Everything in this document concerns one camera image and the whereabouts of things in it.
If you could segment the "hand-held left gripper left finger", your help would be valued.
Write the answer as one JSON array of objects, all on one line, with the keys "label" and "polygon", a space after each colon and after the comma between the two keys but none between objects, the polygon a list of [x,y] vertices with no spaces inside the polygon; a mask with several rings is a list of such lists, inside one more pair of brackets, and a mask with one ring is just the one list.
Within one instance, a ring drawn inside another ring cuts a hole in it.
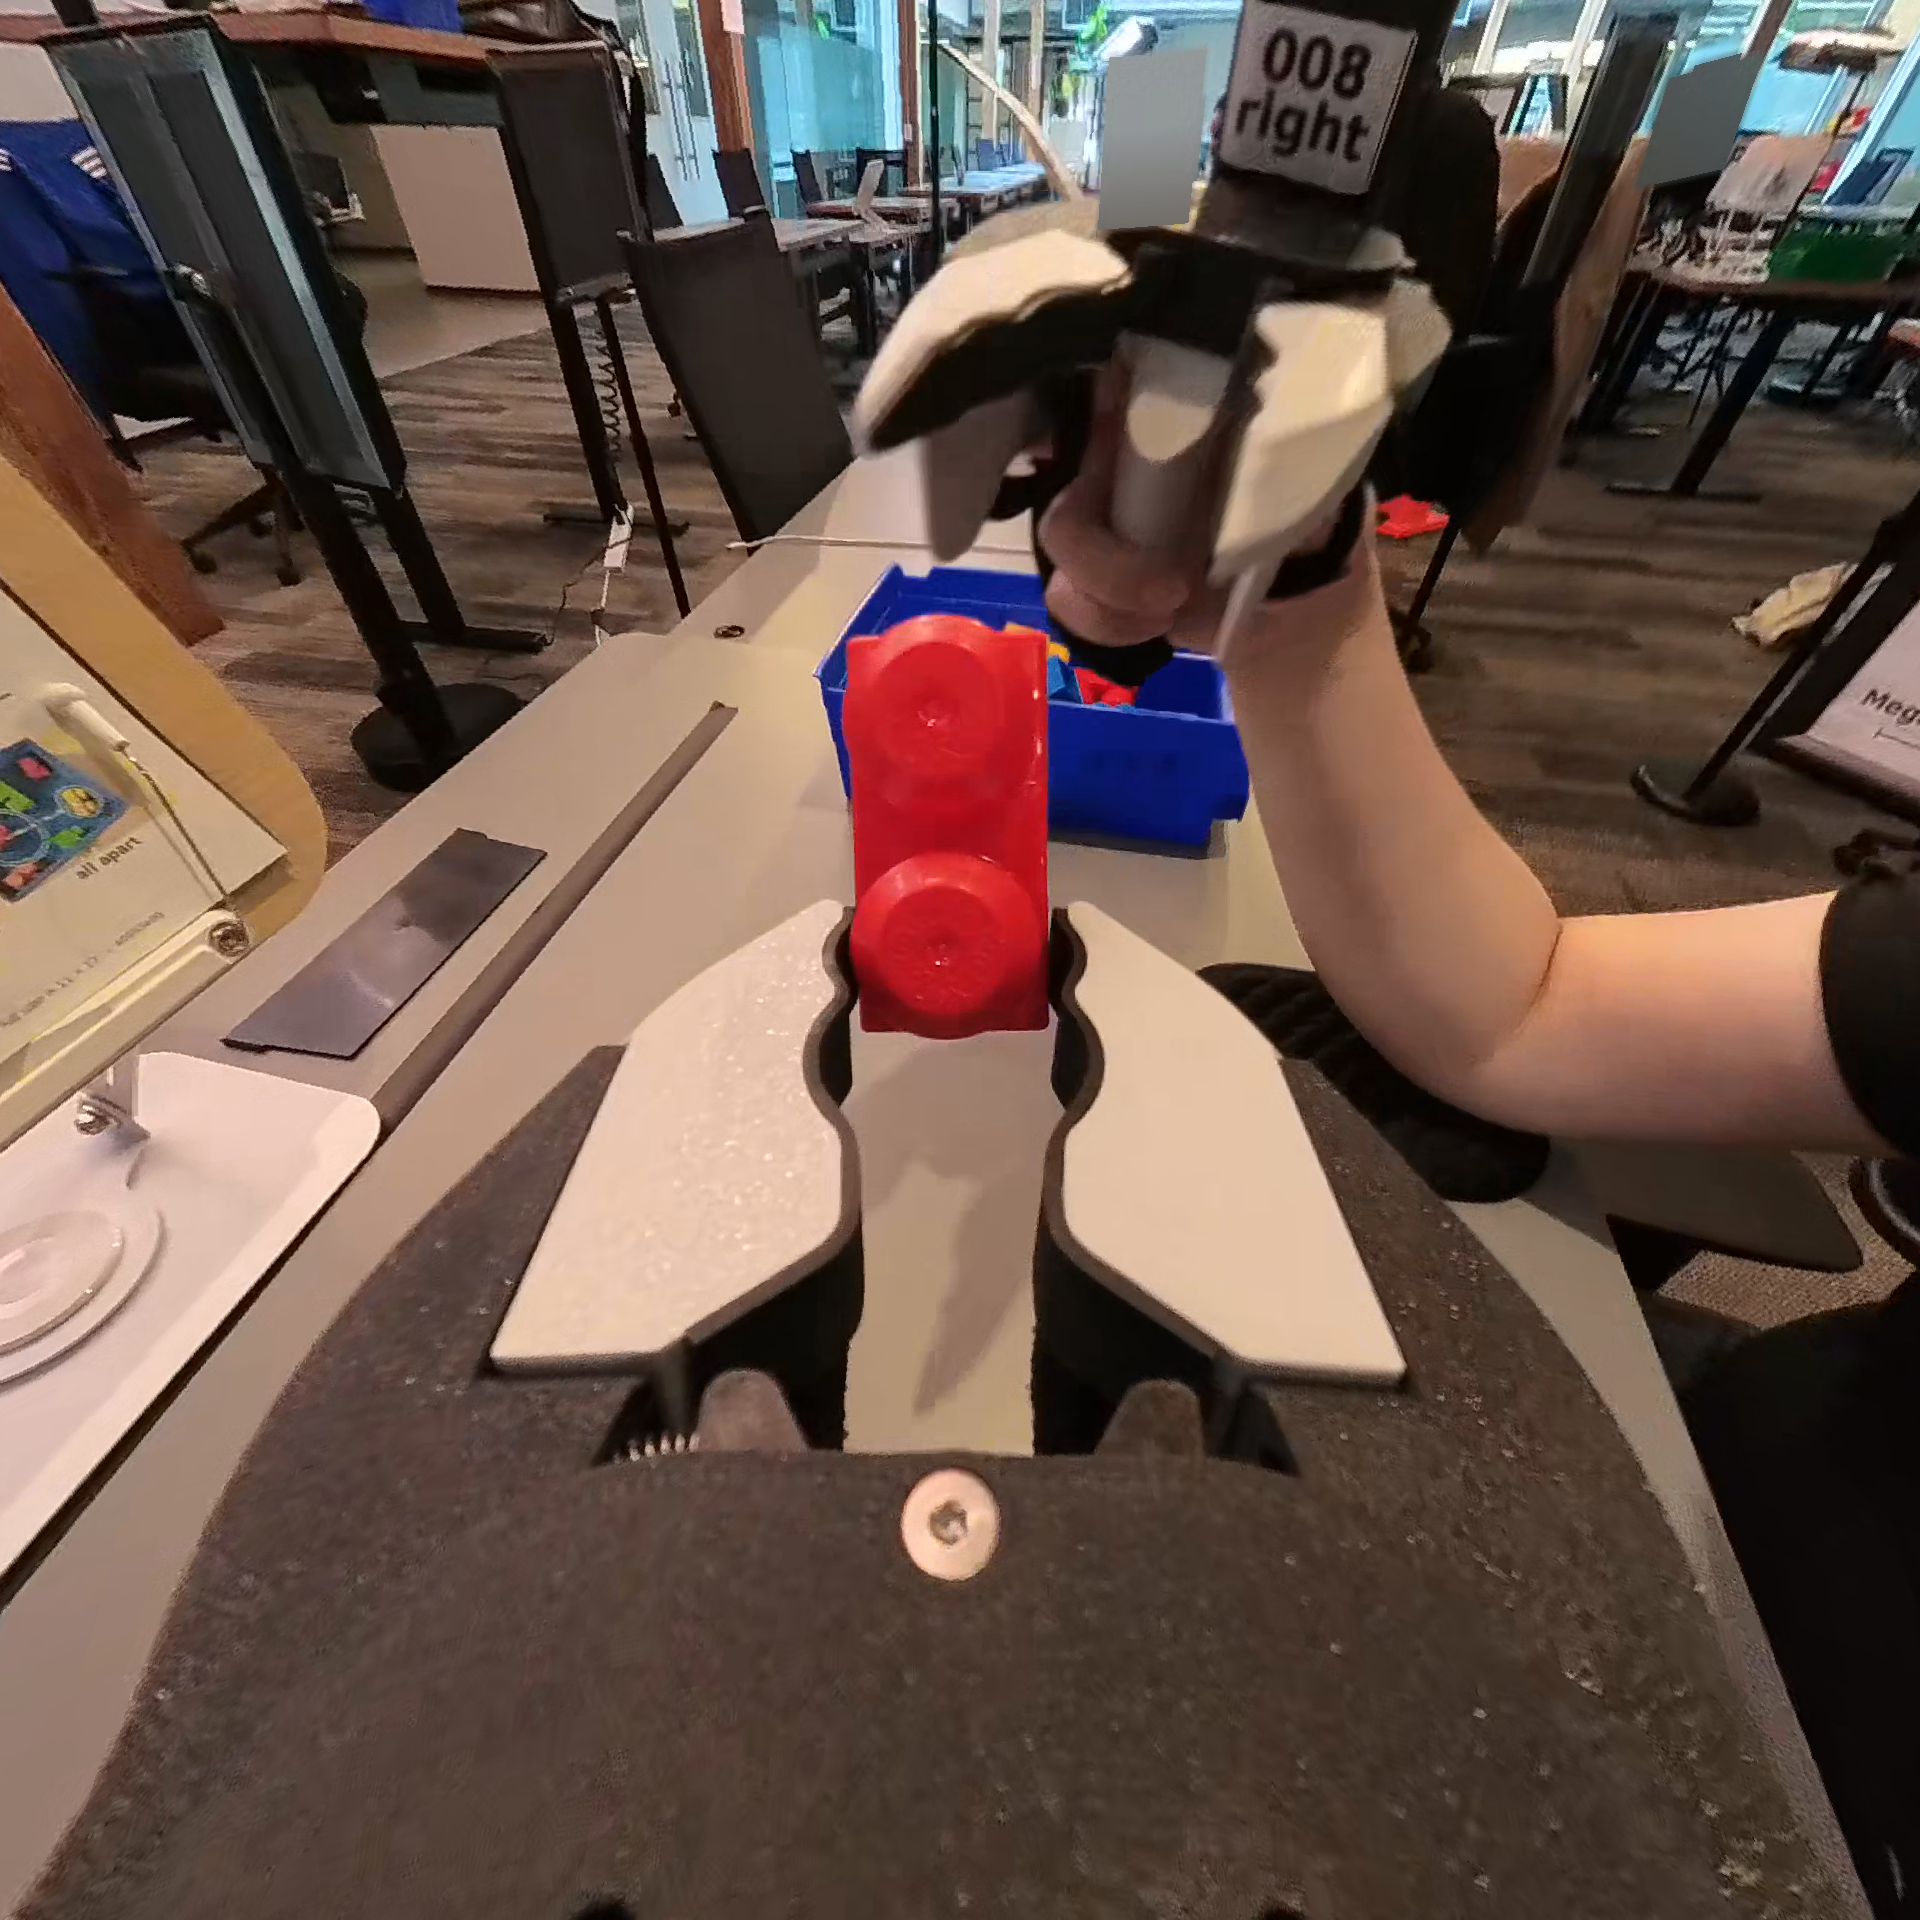
[{"label": "hand-held left gripper left finger", "polygon": [[863,1310],[853,911],[734,948],[630,1030],[492,1340],[502,1375],[639,1382],[663,1426],[774,1378],[810,1443],[847,1435]]}]

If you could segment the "blue plastic bin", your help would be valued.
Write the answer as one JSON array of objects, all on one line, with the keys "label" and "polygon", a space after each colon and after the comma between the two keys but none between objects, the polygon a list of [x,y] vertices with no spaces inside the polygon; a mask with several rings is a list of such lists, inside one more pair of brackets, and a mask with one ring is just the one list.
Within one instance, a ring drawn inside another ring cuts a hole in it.
[{"label": "blue plastic bin", "polygon": [[[972,618],[995,631],[1048,624],[1040,579],[1030,571],[890,567],[813,670],[843,787],[851,787],[847,643],[923,614]],[[1046,671],[1051,830],[1206,847],[1215,824],[1243,816],[1250,779],[1215,661],[1178,652],[1117,700],[1093,698],[1095,670],[1079,671],[1075,693],[1067,674],[1064,663]]]}]

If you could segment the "red two-stud toy block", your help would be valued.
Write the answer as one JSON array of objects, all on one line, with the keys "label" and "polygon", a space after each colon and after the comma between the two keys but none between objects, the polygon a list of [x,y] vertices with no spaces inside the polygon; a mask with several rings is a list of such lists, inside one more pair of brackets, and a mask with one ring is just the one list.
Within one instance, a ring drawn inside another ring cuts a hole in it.
[{"label": "red two-stud toy block", "polygon": [[855,908],[870,1032],[1048,1022],[1048,645],[915,614],[845,648]]}]

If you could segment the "person's right forearm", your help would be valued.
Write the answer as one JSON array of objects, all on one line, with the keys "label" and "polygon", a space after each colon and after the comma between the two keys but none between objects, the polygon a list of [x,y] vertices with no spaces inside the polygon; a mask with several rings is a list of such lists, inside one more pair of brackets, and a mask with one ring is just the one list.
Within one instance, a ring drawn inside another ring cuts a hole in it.
[{"label": "person's right forearm", "polygon": [[1882,1144],[1822,1015],[1836,895],[1566,918],[1378,634],[1232,684],[1232,701],[1306,954],[1413,1084],[1582,1142]]}]

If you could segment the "adjacent grey desk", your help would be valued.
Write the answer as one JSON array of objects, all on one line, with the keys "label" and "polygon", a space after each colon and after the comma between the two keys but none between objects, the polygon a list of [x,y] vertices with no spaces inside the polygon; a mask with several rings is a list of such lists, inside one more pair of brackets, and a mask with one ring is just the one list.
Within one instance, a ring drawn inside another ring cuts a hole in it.
[{"label": "adjacent grey desk", "polygon": [[661,636],[818,661],[890,568],[940,564],[922,479],[912,447],[853,462],[770,538],[738,535],[722,560],[698,567],[688,612]]}]

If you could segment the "dark metal desk plate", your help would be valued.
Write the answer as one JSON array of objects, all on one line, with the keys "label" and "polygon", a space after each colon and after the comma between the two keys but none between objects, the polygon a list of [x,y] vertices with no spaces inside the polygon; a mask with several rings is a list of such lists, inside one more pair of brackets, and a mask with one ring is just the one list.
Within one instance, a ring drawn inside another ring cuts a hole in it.
[{"label": "dark metal desk plate", "polygon": [[451,832],[234,1026],[224,1047],[355,1061],[544,859],[541,847]]}]

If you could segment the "tall brown-top desk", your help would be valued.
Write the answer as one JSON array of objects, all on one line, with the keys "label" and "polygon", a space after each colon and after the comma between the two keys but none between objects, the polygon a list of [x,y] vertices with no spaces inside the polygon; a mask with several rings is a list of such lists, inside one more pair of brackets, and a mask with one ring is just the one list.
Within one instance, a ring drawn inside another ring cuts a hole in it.
[{"label": "tall brown-top desk", "polygon": [[[226,36],[234,48],[240,48],[254,60],[264,56],[267,52],[286,52],[304,63],[316,63],[322,56],[351,56],[363,63],[376,77],[389,63],[410,63],[415,72],[424,72],[430,77],[455,77],[466,82],[470,90],[483,90],[486,93],[484,102],[480,106],[483,123],[493,125],[501,132],[501,117],[496,108],[496,93],[490,76],[490,52],[502,50],[504,45],[524,45],[524,44],[568,44],[568,42],[604,42],[613,54],[620,92],[627,106],[627,92],[622,87],[624,72],[620,69],[618,54],[613,45],[602,35],[588,35],[581,38],[486,38],[474,35],[455,35],[455,31],[432,31],[420,27],[405,27],[389,21],[376,21],[371,15],[358,15],[351,12],[341,12],[335,7],[306,7],[306,8],[291,8],[291,12],[235,12],[235,8],[213,8],[213,12],[170,12],[170,13],[114,13],[114,15],[96,15],[90,12],[86,5],[61,5],[59,12],[46,13],[26,13],[26,12],[6,12],[2,13],[5,27],[5,45],[35,45],[39,50],[47,50],[63,36],[74,36],[75,31],[160,31],[160,30],[186,30],[192,24],[207,24]],[[630,127],[630,165],[636,158],[634,143],[634,127]],[[638,476],[643,483],[645,500],[647,500],[647,520],[654,526],[656,542],[663,557],[663,568],[667,582],[676,596],[679,610],[688,612],[688,589],[682,571],[682,552],[679,552],[679,535],[686,532],[683,519],[669,519],[663,494],[658,486],[656,462],[651,452],[651,443],[645,436],[639,424],[639,410],[634,392],[634,379],[627,364],[624,347],[618,338],[618,324],[613,319],[613,303],[614,301],[634,301],[636,291],[634,282],[622,286],[610,294],[602,294],[590,300],[588,303],[550,303],[544,300],[541,291],[540,296],[544,301],[546,322],[555,335],[563,375],[566,382],[566,397],[573,412],[573,421],[581,435],[582,454],[588,460],[590,479],[597,498],[597,514],[608,526],[608,520],[624,507],[634,510],[634,528],[638,526],[639,516],[627,494],[622,492],[622,483],[618,478],[618,454],[613,451],[614,438],[610,432],[588,421],[588,403],[591,397],[591,379],[590,379],[590,357],[586,347],[586,333],[578,316],[582,310],[591,310],[599,341],[604,344],[604,358],[608,364],[610,378],[618,389],[618,403],[622,407],[627,421],[627,440],[630,445],[630,454],[638,467]]]}]

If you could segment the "person's right hand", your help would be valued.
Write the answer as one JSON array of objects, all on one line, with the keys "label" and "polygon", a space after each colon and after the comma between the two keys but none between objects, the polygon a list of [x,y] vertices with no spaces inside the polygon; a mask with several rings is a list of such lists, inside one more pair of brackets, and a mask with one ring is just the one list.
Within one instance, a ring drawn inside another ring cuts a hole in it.
[{"label": "person's right hand", "polygon": [[1108,523],[1100,460],[1059,494],[1036,532],[1046,614],[1070,659],[1141,686],[1174,653],[1212,659],[1239,688],[1266,668],[1310,668],[1350,638],[1386,634],[1376,494],[1355,486],[1275,567],[1237,582],[1212,571],[1206,542],[1150,549]]}]

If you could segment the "black hanging box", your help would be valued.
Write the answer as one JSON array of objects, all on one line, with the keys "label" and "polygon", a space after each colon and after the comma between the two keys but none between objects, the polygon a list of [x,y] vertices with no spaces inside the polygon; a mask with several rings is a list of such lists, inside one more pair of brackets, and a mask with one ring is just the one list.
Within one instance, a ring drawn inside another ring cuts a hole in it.
[{"label": "black hanging box", "polygon": [[629,286],[629,242],[651,223],[610,50],[599,38],[509,44],[486,71],[544,300],[588,303]]}]

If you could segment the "white crumpled cloth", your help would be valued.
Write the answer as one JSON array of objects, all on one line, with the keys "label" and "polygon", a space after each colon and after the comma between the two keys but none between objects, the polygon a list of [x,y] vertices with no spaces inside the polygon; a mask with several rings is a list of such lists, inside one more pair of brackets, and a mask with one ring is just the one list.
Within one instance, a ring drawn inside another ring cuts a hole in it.
[{"label": "white crumpled cloth", "polygon": [[1812,567],[1732,618],[1732,629],[1762,652],[1775,652],[1810,629],[1851,575],[1850,562]]}]

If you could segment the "white stand base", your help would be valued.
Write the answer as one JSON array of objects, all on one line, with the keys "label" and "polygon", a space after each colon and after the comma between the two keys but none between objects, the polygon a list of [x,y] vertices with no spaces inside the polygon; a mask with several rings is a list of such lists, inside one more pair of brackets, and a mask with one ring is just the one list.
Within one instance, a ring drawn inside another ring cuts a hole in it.
[{"label": "white stand base", "polygon": [[36,1551],[382,1136],[360,1095],[192,1053],[5,1149],[2,1571]]}]

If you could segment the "framed marker sign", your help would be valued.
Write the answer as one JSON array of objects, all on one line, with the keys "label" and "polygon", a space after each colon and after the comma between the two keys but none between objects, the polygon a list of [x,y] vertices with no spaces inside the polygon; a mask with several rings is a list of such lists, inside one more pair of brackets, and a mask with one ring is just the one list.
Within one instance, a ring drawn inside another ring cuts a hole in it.
[{"label": "framed marker sign", "polygon": [[1917,498],[1872,535],[1834,598],[1788,640],[1759,693],[1698,762],[1645,758],[1639,800],[1703,827],[1746,827],[1741,758],[1775,762],[1906,824],[1917,820]]}]

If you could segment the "printed instruction sheet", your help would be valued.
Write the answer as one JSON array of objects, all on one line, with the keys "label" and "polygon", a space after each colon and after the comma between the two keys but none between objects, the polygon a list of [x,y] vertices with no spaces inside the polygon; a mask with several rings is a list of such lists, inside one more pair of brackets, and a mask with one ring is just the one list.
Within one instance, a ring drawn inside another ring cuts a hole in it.
[{"label": "printed instruction sheet", "polygon": [[5,592],[5,1142],[247,957],[292,876],[271,827]]}]

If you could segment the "dark display on stand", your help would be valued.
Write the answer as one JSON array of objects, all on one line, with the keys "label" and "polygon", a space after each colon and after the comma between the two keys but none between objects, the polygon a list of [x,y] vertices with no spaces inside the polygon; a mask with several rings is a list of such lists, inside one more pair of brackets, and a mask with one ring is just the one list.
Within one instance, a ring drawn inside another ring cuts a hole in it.
[{"label": "dark display on stand", "polygon": [[469,622],[406,486],[367,319],[252,61],[210,15],[59,31],[67,95],[256,469],[295,500],[365,645],[535,656]]}]

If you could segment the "blue cloth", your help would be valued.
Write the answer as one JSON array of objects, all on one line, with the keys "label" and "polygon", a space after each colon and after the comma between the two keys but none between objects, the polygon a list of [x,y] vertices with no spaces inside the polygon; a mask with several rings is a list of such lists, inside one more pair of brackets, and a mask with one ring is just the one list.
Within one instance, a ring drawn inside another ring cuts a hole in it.
[{"label": "blue cloth", "polygon": [[2,283],[96,418],[109,418],[109,350],[84,291],[134,347],[189,352],[175,310],[80,119],[2,125]]}]

